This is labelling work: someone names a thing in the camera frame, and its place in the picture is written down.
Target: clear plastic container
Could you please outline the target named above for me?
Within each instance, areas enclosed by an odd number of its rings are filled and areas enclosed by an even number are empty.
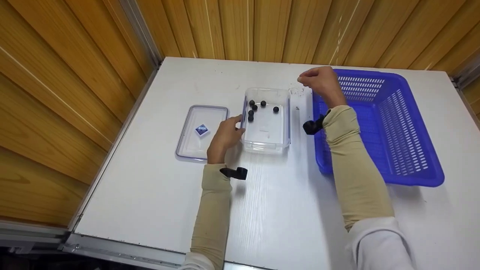
[[[252,109],[250,100],[258,106],[252,122],[248,121],[248,111]],[[264,108],[260,106],[263,100],[267,103]],[[275,106],[279,109],[278,113],[273,111]],[[245,128],[241,140],[245,151],[282,154],[290,145],[290,93],[282,89],[248,88],[241,127]]]

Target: black device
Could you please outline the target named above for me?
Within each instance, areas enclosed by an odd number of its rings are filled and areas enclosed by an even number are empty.
[[[247,179],[248,170],[243,167],[237,167],[236,170],[230,168],[222,168],[220,169],[220,172],[228,178],[233,177],[235,179],[245,180]]]
[[[327,111],[325,115],[320,114],[317,120],[312,121],[309,120],[303,124],[303,130],[307,135],[315,135],[317,132],[319,132],[323,127],[324,127],[324,119],[325,116],[328,115],[330,111]]]

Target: plastic container lid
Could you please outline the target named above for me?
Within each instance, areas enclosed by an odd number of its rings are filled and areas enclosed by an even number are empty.
[[[228,109],[218,106],[193,105],[188,111],[175,153],[191,161],[207,159],[210,146],[220,122],[227,119]]]

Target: finger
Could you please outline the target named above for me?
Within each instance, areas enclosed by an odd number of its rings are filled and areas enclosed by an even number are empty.
[[[235,132],[238,133],[240,136],[242,136],[242,134],[245,133],[245,129],[244,128],[239,128]]]
[[[318,75],[318,67],[311,68],[307,71],[302,72],[299,77],[313,77]]]
[[[311,78],[311,77],[298,77],[297,81],[299,83],[303,84],[303,86],[310,87],[312,82],[313,82],[313,78]]]
[[[230,117],[230,119],[232,119],[233,121],[235,121],[235,123],[238,123],[238,122],[241,122],[242,115],[239,114],[239,115],[237,115],[237,116]]]

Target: wooden panel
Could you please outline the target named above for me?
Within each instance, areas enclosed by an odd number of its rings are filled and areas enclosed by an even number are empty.
[[[120,121],[4,1],[0,33],[0,72],[108,150]]]
[[[0,216],[67,226],[87,189],[0,147]]]
[[[312,63],[341,65],[373,0],[333,0]]]
[[[180,51],[160,0],[137,0],[148,30],[163,56],[180,57]]]
[[[182,57],[197,58],[197,48],[193,40],[185,4],[179,0],[162,0],[162,2],[180,54]]]
[[[428,70],[480,21],[480,1],[467,0],[409,69]]]
[[[65,0],[135,98],[147,79],[101,0]]]
[[[0,146],[90,184],[106,152],[0,75]]]
[[[456,75],[478,55],[480,55],[480,23],[477,23],[438,61],[432,70],[443,70],[449,75]]]
[[[225,58],[253,60],[253,0],[219,0]]]
[[[375,66],[418,1],[375,1],[348,52],[344,65]]]
[[[293,0],[283,62],[310,64],[332,0]]]
[[[225,59],[217,0],[185,1],[198,57]]]
[[[134,99],[63,1],[9,0],[105,105],[124,121]]]
[[[145,49],[138,40],[132,25],[128,21],[119,0],[103,0],[103,3],[107,7],[108,12],[110,12],[110,16],[112,16],[113,20],[117,24],[117,27],[123,35],[125,42],[127,42],[128,46],[132,50],[132,53],[143,70],[145,77],[150,77],[150,74],[153,71],[153,66],[145,52]]]
[[[281,62],[291,0],[255,1],[253,59]]]
[[[420,1],[375,66],[408,68],[464,2]]]

